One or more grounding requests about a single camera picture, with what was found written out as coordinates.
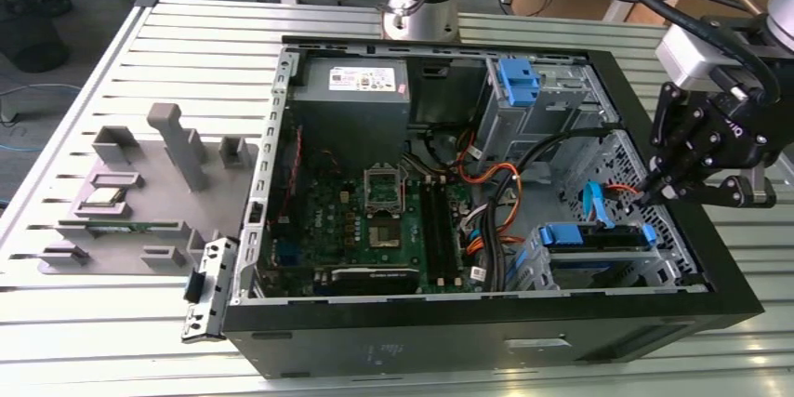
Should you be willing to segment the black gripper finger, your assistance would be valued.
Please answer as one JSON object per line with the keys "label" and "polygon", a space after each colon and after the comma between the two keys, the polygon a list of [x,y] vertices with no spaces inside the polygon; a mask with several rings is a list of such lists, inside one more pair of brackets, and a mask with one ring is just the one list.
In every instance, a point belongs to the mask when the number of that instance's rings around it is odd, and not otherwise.
{"label": "black gripper finger", "polygon": [[638,189],[638,203],[657,205],[667,196],[677,196],[677,186],[693,165],[687,141],[698,125],[698,106],[689,102],[690,92],[674,83],[662,84],[651,126],[650,143],[657,150],[649,173]]}
{"label": "black gripper finger", "polygon": [[775,206],[777,192],[766,177],[731,175],[718,186],[698,182],[665,185],[661,196],[666,200],[682,200],[715,206]]}

